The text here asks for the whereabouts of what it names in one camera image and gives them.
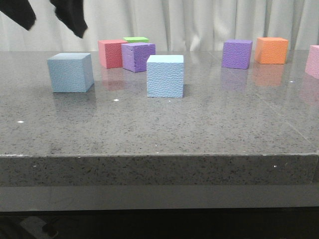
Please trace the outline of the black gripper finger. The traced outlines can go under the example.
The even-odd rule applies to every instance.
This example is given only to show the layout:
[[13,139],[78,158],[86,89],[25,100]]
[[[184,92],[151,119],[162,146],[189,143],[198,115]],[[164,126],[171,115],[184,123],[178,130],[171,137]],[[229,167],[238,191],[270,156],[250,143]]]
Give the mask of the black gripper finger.
[[83,0],[51,0],[55,6],[55,15],[77,37],[83,38],[88,26],[84,19]]
[[26,30],[30,30],[36,21],[28,0],[0,0],[0,11]]

